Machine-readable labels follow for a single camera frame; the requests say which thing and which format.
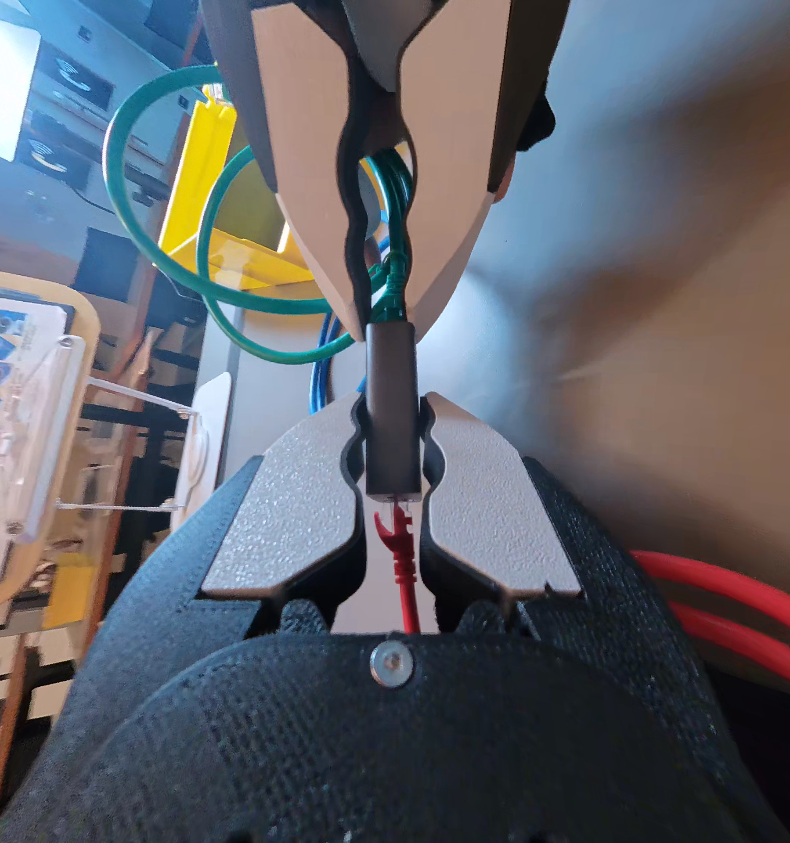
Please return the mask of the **thin metal rod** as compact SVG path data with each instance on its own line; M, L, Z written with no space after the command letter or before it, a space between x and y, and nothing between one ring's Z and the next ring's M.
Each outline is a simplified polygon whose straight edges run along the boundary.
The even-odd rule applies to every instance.
M66 502L60 499L55 501L54 507L60 511L81 511L81 512L146 512L146 513L169 513L181 511L184 505L174 500L165 501L158 506L130 506L114 503L82 503Z
M144 401L163 407L165 409L175 412L178 416L182 418L189 418L198 415L198 412L194 410L191 406L185 406L172 400L151 395L149 393L144 393L123 385L114 384L99 378L87 377L85 379L85 385L96 387L97 389L101 389L113 395L121 395L130 399Z

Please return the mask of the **black square box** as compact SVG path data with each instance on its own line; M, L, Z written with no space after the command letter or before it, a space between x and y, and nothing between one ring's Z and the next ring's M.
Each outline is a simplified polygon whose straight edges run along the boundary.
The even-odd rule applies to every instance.
M130 238L89 227L73 289L126 303L137 258L137 248Z

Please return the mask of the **dark cloth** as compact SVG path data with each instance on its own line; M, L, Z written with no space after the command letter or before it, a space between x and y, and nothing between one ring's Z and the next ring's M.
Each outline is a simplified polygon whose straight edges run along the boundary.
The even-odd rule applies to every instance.
M704 668L741 758L790 832L790 682L758 667Z

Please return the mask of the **black ethernet port adapter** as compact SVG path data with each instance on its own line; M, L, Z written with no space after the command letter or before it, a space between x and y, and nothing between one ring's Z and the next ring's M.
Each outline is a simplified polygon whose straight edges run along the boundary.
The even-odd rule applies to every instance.
M366 494L381 502L421 499L415 330L408 321L366 329Z

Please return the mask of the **yellow plastic bin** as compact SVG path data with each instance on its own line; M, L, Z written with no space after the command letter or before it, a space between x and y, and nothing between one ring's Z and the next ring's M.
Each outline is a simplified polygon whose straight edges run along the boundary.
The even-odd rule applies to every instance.
M207 100L194 106L159 237L159 247L193 272L210 192L224 166L248 144L222 87L205 85L202 92ZM211 232L209 277L245 292L314 281L255 162L246 164L224 194Z

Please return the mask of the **black phone icon sign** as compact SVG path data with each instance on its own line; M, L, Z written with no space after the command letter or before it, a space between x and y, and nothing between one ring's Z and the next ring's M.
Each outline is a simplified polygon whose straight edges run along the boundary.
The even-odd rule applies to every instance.
M38 51L36 69L99 111L109 110L114 85L45 40Z
M89 183L95 153L84 138L41 111L31 111L21 126L14 162L24 164L75 191Z

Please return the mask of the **clear acrylic plate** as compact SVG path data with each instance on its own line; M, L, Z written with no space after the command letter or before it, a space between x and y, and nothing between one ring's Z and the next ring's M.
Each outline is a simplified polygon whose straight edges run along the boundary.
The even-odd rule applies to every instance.
M11 396L4 527L12 544L29 544L42 531L85 348L78 335L60 336Z

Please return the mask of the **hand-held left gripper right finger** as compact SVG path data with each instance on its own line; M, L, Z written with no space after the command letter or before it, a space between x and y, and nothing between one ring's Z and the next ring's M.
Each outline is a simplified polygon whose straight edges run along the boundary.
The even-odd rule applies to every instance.
M516 448L441 394L424 402L430 549L499 599L578 596L569 553Z

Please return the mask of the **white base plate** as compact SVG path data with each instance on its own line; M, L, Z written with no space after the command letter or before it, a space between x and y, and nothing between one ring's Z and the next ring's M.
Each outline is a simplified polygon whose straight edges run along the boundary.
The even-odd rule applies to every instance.
M171 533L209 500L217 486L231 388L231 374L225 372L194 394L172 499Z

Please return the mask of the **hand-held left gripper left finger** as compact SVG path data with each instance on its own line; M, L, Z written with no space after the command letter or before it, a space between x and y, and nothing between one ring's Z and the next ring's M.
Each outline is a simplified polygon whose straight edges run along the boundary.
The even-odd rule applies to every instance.
M353 392L263 455L202 582L212 598L279 598L364 537L364 470Z

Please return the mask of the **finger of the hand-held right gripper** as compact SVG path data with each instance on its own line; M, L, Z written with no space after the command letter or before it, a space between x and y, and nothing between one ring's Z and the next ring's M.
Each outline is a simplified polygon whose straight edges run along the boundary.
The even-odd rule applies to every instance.
M373 84L341 3L271 4L251 17L278 204L333 312L363 342L371 291L358 170Z
M413 191L405 287L417 342L450 301L494 202L488 189L509 1L451 1L400 56L398 98Z

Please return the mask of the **small yellow box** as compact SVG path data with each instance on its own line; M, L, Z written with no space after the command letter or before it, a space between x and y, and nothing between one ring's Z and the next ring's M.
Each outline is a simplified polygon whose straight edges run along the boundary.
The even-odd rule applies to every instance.
M95 579L95 564L83 552L66 552L57 558L49 602L42 616L42 630L65 627L84 619Z

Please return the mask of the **white glowing panel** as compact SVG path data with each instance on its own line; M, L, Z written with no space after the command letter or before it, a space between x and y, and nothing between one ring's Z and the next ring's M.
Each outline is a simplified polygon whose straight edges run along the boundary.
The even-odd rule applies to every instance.
M0 159L14 160L41 34L19 2L0 2Z

